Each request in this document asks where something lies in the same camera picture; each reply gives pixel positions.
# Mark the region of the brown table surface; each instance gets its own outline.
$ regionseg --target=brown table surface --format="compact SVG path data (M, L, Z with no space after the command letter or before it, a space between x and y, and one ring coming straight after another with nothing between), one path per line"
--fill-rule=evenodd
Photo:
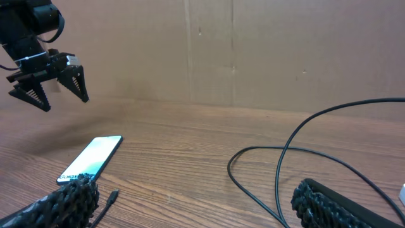
M176 103L51 96L44 113L29 104L0 107L0 216L58 188L56 178L97 136L124 141L97 181L100 208L115 188L116 203L99 227L281 227L233 184L227 163L252 145L284 145L310 113ZM385 104L382 108L393 108ZM325 115L303 128L293 146L343 159L398 200L405 182L405 123ZM256 150L234 165L237 180L275 209L279 150ZM316 155L288 151L280 176L284 216L292 227L294 188L313 178L399 223L392 209L358 176Z

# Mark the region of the smartphone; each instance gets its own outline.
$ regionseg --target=smartphone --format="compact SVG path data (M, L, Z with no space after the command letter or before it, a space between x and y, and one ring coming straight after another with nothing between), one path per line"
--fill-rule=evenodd
M88 174L97 180L122 142L122 136L94 138L69 167L56 179L58 185L69 183L79 174Z

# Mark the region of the white smartphone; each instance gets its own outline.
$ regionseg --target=white smartphone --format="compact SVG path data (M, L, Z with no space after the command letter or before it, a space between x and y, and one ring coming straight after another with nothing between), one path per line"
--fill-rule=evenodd
M94 138L56 179L56 183L67 184L71 179L76 179L79 174L88 174L92 179L97 180L121 142L122 136Z

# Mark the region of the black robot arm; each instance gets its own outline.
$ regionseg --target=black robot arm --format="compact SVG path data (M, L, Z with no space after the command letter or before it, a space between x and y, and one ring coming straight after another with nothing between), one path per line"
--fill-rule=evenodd
M41 82L57 79L83 102L89 100L83 66L76 56L56 49L46 51L40 44L55 41L64 25L65 20L50 0L0 0L0 43L20 70L7 77L9 82L17 82L10 95L49 111ZM38 37L56 29L48 41Z

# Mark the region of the wooden tabletop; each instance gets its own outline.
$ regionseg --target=wooden tabletop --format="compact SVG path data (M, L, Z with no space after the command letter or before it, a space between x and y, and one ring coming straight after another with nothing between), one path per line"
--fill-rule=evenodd
M0 217L58 188L56 178L97 136L124 141L97 181L100 208L115 188L116 203L99 227L281 227L227 174L238 150L284 145L310 113L189 104L51 96L48 113L25 103L0 107ZM385 104L393 108L398 104ZM343 159L398 200L405 183L405 123L325 115L305 126L292 146ZM274 175L280 151L241 156L237 180L275 209ZM359 177L316 155L288 151L280 176L280 201L292 227L300 220L290 200L312 178L399 223L392 209Z

